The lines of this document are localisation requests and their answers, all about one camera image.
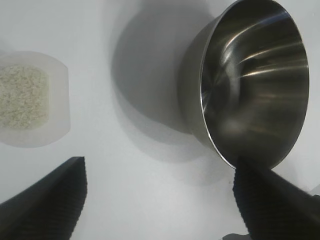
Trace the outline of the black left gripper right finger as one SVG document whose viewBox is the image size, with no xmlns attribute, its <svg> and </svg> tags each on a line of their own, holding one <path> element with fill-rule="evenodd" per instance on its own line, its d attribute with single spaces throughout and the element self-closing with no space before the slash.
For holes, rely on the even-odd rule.
<svg viewBox="0 0 320 240">
<path fill-rule="evenodd" d="M 233 195 L 253 240 L 318 240 L 320 197 L 311 195 L 264 165 L 237 160 Z"/>
</svg>

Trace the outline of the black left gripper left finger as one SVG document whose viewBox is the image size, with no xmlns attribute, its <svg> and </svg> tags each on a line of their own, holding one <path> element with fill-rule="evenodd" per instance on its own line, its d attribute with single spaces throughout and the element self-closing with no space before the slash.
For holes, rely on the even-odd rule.
<svg viewBox="0 0 320 240">
<path fill-rule="evenodd" d="M 69 240 L 87 197 L 83 156 L 68 159 L 0 205 L 2 240 Z"/>
</svg>

